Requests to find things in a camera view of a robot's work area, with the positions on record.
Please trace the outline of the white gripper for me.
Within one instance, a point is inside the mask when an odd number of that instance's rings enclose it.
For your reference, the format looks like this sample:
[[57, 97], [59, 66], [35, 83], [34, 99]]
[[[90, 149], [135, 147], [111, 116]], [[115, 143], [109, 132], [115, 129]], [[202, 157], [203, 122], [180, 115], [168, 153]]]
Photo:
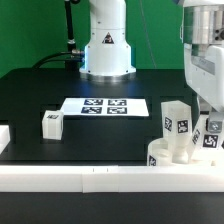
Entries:
[[221, 133], [224, 122], [224, 46], [210, 45], [204, 56], [193, 56], [193, 46], [184, 45], [187, 84], [216, 111], [209, 112], [207, 130]]

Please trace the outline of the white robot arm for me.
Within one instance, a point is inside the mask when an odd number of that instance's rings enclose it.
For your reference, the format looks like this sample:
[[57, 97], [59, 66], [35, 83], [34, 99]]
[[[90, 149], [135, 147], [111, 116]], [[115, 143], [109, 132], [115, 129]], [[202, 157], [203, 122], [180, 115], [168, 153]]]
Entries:
[[[211, 107], [207, 130], [224, 124], [224, 0], [173, 0], [183, 7], [180, 38], [187, 84]], [[136, 72], [126, 42], [125, 0], [89, 0], [89, 43], [80, 73], [94, 80], [116, 80]]]

